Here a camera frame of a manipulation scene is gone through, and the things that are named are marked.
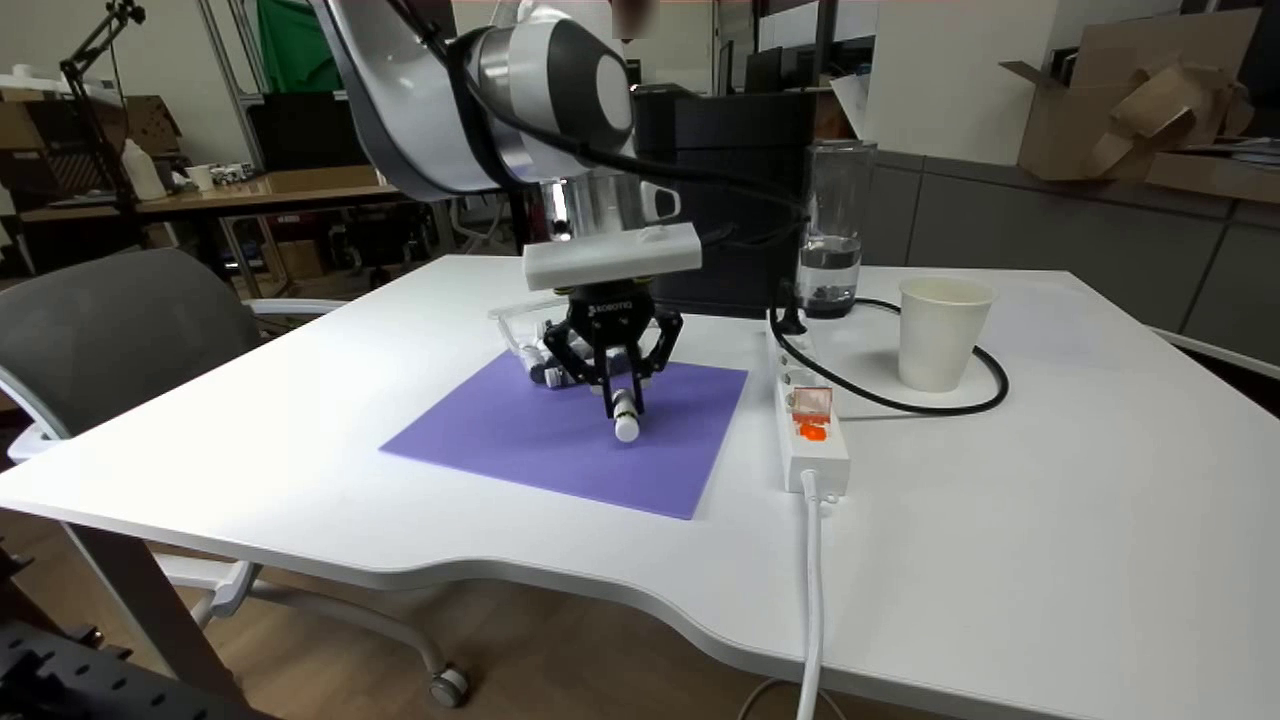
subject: floor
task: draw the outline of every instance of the floor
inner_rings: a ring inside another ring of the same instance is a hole
[[[36,561],[14,582],[63,627],[96,625],[137,663],[161,668],[110,610],[61,529],[0,513],[4,549]],[[413,653],[309,610],[244,602],[211,625],[211,642],[270,717],[300,720],[735,720],[760,677],[699,655],[669,625],[561,593],[453,582],[413,610],[472,680],[467,708],[426,699]],[[835,697],[853,720],[923,720],[923,711]],[[751,720],[797,717],[797,689],[769,691]]]

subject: purple mat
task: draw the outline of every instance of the purple mat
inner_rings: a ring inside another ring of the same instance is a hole
[[[669,362],[643,383],[643,434],[617,445],[593,388],[537,388],[502,352],[385,450],[686,520],[743,378],[732,367]]]

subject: power cord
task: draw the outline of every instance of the power cord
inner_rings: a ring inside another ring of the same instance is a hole
[[[863,302],[863,308],[887,308],[887,313],[896,313],[896,315],[905,313],[905,308],[896,308],[896,302],[887,302],[887,300],[855,300],[855,302]],[[783,320],[776,315],[776,308],[769,308],[769,331],[773,331],[776,346],[783,346],[797,362],[812,367],[817,376],[825,376],[828,383],[835,383],[835,388],[845,388],[845,391],[853,391],[853,397],[863,397],[863,400],[882,402],[882,409],[896,409],[896,412],[912,412],[912,417],[979,417],[979,412],[993,412],[996,402],[1008,400],[1008,371],[1002,371],[1002,362],[1001,362],[993,352],[985,352],[985,346],[973,346],[973,354],[993,371],[996,391],[993,391],[987,400],[979,400],[979,402],[933,409],[933,402],[905,402],[905,400],[867,391],[867,388],[835,376],[832,367],[817,362],[812,354],[803,354],[803,352],[789,340]]]
[[[801,473],[803,499],[803,677],[797,720],[812,720],[825,673],[825,531],[817,473]]]

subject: power strip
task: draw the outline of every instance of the power strip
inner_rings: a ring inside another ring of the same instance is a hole
[[[848,491],[848,445],[835,417],[835,388],[801,367],[773,344],[776,371],[776,434],[783,457],[783,487],[803,491],[801,477],[812,477],[821,499]]]

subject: black cable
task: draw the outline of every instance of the black cable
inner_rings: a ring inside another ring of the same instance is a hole
[[[751,720],[754,704],[760,704],[769,691],[776,691],[776,689],[789,689],[789,680],[765,680],[765,682],[754,682],[751,697],[735,708],[732,720]],[[835,720],[848,720],[845,708],[838,708],[828,691],[821,691],[821,699],[832,708]]]
[[[887,300],[855,300],[855,302],[863,302],[863,308],[887,308],[887,313],[896,313],[896,315],[905,313],[905,308],[896,308],[896,302],[887,302]],[[985,352],[985,346],[973,346],[973,354],[993,371],[996,391],[993,391],[987,400],[979,400],[979,402],[933,409],[933,402],[905,402],[905,400],[890,400],[890,397],[875,397],[875,391],[867,391],[867,388],[835,376],[832,367],[817,362],[812,354],[803,354],[803,352],[783,334],[783,327],[779,327],[779,320],[776,320],[776,308],[769,313],[769,331],[773,331],[776,346],[783,346],[797,362],[812,367],[817,376],[825,376],[828,383],[835,383],[835,388],[845,388],[845,391],[853,391],[853,397],[863,397],[863,400],[882,402],[882,409],[896,409],[896,412],[912,412],[912,417],[975,417],[975,412],[987,412],[987,409],[996,409],[996,402],[1008,400],[1008,371],[1002,371],[1001,360],[996,360],[993,352]]]

